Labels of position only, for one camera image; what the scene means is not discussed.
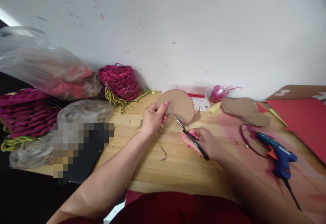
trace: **red paper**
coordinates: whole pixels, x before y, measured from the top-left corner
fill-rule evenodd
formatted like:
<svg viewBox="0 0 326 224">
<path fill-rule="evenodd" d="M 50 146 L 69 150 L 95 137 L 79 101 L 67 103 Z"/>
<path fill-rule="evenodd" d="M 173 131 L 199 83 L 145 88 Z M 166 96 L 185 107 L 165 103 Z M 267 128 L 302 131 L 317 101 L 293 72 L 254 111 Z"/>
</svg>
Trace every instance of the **red paper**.
<svg viewBox="0 0 326 224">
<path fill-rule="evenodd" d="M 326 163 L 326 106 L 317 99 L 267 100 L 272 109 Z"/>
<path fill-rule="evenodd" d="M 256 104 L 257 104 L 258 112 L 264 113 L 269 111 L 266 108 L 263 108 L 259 103 L 256 102 Z"/>
</svg>

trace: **stack of woven baskets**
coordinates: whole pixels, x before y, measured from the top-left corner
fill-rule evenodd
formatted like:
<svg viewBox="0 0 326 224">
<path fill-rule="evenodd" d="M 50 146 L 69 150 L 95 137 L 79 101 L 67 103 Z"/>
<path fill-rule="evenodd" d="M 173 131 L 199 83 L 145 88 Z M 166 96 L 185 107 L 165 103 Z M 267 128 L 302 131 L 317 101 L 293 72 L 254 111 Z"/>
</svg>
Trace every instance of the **stack of woven baskets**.
<svg viewBox="0 0 326 224">
<path fill-rule="evenodd" d="M 35 88 L 0 96 L 0 117 L 9 137 L 38 137 L 48 132 L 60 111 L 54 103 L 53 97 Z"/>
<path fill-rule="evenodd" d="M 135 72 L 130 66 L 118 66 L 118 63 L 106 65 L 97 75 L 118 98 L 133 101 L 139 95 L 139 83 L 135 80 Z"/>
</svg>

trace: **pink container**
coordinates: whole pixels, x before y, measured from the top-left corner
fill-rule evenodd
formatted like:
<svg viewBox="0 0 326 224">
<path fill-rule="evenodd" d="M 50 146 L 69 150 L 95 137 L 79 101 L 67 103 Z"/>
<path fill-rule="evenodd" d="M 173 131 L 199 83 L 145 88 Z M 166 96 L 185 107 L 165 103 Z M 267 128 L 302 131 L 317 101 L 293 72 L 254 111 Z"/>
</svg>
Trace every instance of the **pink container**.
<svg viewBox="0 0 326 224">
<path fill-rule="evenodd" d="M 210 101 L 217 103 L 228 94 L 229 94 L 229 90 L 224 86 L 214 86 L 212 94 L 210 96 Z"/>
</svg>

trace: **black scissors handle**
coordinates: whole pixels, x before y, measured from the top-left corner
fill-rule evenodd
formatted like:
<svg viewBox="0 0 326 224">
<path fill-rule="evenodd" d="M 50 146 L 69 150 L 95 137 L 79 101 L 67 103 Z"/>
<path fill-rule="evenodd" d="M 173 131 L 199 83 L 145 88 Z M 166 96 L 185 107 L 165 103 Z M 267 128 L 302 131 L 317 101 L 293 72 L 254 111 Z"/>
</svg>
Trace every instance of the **black scissors handle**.
<svg viewBox="0 0 326 224">
<path fill-rule="evenodd" d="M 198 144 L 198 142 L 193 138 L 193 136 L 186 130 L 182 130 L 182 131 L 183 131 L 183 133 L 187 134 L 187 136 L 190 138 L 190 140 L 193 141 L 193 143 L 199 149 L 201 154 L 204 156 L 204 159 L 206 159 L 208 161 L 210 158 L 208 157 L 207 153 L 203 150 L 203 148 Z"/>
</svg>

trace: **plastic bag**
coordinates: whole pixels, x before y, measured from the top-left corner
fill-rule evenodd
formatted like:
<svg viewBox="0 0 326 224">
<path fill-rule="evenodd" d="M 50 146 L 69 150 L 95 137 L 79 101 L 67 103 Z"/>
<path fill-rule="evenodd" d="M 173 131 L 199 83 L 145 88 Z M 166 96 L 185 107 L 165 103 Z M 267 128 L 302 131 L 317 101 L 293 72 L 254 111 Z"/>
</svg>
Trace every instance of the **plastic bag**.
<svg viewBox="0 0 326 224">
<path fill-rule="evenodd" d="M 64 107 L 57 122 L 96 123 L 106 122 L 113 113 L 114 105 L 107 100 L 80 100 Z"/>
<path fill-rule="evenodd" d="M 95 97 L 101 90 L 96 73 L 83 61 L 50 47 L 47 35 L 31 27 L 0 30 L 0 71 L 60 100 Z"/>
<path fill-rule="evenodd" d="M 10 152 L 9 164 L 13 169 L 33 169 L 53 162 L 53 129 L 41 140 L 26 142 L 24 146 Z"/>
</svg>

